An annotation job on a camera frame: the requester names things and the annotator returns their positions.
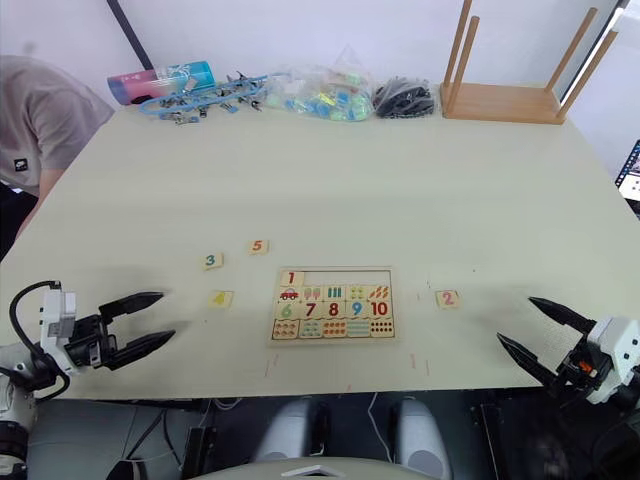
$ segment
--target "white tabletop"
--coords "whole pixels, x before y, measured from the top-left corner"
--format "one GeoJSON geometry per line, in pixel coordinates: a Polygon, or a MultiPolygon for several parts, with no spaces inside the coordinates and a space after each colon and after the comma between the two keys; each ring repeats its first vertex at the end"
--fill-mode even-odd
{"type": "MultiPolygon", "coordinates": [[[[212,109],[177,127],[117,113],[0,266],[1,343],[24,286],[58,279],[78,314],[142,290],[112,324],[121,344],[167,328],[160,350],[73,379],[67,397],[178,398],[535,385],[496,339],[550,367],[577,335],[527,302],[640,317],[640,223],[587,143],[563,126],[444,120],[334,123],[212,109]],[[250,240],[269,239],[265,256],[250,240]],[[204,272],[220,251],[224,267],[204,272]],[[399,339],[274,347],[280,267],[391,266],[399,339]],[[457,290],[440,310],[434,292],[457,290]],[[232,290],[228,310],[212,290],[232,290]]],[[[41,293],[21,321],[38,338],[41,293]]]]}

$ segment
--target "plastic bag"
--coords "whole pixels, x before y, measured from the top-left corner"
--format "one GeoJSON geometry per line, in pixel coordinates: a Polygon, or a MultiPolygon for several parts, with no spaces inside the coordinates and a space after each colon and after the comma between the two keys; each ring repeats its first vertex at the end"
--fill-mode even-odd
{"type": "Polygon", "coordinates": [[[435,102],[427,80],[396,77],[376,91],[373,106],[379,117],[410,118],[433,113],[435,102]]]}
{"type": "Polygon", "coordinates": [[[332,68],[290,67],[270,75],[265,104],[329,120],[365,120],[373,113],[372,82],[354,58],[347,47],[332,68]]]}

